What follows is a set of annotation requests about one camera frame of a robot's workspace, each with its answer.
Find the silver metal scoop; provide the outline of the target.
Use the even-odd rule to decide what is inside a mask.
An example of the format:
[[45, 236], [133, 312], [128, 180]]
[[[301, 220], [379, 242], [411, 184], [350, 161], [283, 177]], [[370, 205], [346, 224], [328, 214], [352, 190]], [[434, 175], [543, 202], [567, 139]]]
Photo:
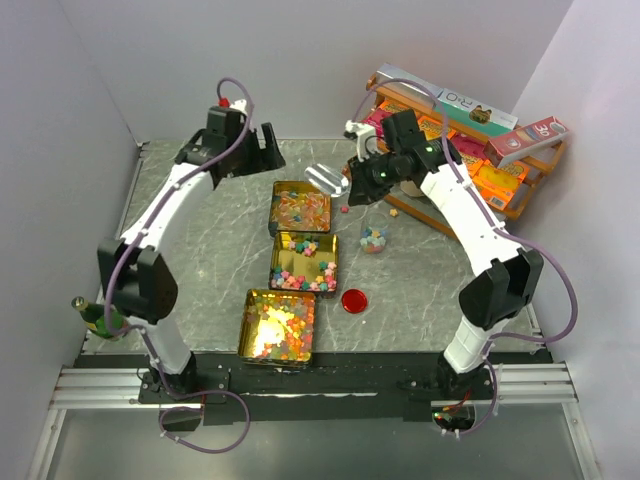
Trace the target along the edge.
[[308, 166], [304, 176], [316, 189], [332, 198], [343, 197], [349, 193], [350, 180], [340, 171], [325, 164], [316, 163]]

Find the gold tin of stick candies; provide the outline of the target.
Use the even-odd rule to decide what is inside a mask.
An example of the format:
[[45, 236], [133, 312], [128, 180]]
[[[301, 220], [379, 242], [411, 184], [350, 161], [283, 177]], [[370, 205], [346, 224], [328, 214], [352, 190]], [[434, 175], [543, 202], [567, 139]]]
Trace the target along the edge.
[[273, 184], [267, 228], [279, 232], [328, 233], [331, 230], [331, 197], [305, 181]]

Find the clear glass jar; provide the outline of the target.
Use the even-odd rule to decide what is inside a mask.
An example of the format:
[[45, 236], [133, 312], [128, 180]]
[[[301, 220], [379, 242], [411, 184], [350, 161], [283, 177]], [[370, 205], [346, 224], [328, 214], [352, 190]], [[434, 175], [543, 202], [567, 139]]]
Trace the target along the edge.
[[381, 213], [369, 213], [361, 222], [360, 246], [367, 254], [381, 253], [389, 237], [389, 220]]

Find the gold tin of star candies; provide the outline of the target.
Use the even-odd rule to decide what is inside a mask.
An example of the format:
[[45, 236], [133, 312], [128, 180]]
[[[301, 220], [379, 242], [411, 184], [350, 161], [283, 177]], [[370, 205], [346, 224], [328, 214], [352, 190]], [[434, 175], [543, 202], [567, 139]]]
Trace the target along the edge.
[[338, 265], [337, 235], [279, 232], [274, 237], [268, 285], [331, 297], [338, 291]]

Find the red jar lid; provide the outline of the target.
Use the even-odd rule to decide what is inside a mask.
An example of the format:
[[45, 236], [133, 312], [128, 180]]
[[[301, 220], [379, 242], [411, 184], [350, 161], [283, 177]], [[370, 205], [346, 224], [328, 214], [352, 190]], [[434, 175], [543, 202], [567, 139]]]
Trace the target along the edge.
[[341, 296], [343, 309], [350, 314], [359, 314], [366, 310], [368, 299], [365, 293], [359, 289], [348, 289]]

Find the gold tin of gummy candies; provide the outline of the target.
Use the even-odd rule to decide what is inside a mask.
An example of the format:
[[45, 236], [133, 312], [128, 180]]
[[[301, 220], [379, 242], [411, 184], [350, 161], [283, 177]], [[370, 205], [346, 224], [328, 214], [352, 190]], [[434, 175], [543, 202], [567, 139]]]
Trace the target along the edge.
[[312, 360], [315, 317], [313, 293], [250, 289], [237, 354], [245, 363], [304, 368]]

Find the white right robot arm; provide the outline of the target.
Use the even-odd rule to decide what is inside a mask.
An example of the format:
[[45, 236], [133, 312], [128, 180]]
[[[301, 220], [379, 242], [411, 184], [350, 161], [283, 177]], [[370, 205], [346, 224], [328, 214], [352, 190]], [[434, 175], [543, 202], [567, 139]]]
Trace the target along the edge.
[[367, 143], [374, 127], [349, 120], [345, 136], [356, 143], [349, 160], [348, 203], [368, 205], [402, 181], [411, 181], [444, 216], [474, 274], [459, 293], [462, 312], [453, 339], [438, 361], [437, 386], [456, 399], [472, 386], [492, 336], [501, 333], [532, 300], [544, 261], [508, 238], [479, 196], [467, 167], [446, 137], [427, 140], [414, 113], [405, 110], [382, 122], [386, 152]]

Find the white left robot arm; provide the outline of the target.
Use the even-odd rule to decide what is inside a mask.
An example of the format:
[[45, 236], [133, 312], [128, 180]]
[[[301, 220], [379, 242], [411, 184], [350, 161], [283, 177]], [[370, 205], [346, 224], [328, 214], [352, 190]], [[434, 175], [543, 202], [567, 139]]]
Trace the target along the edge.
[[227, 178], [279, 169], [286, 162], [271, 124], [250, 126], [252, 105], [222, 98], [206, 126], [176, 154], [168, 178], [147, 209], [117, 239], [97, 249], [105, 302], [137, 331], [149, 354], [152, 382], [174, 401], [198, 389], [197, 362], [171, 313], [178, 297], [166, 253], [199, 204]]

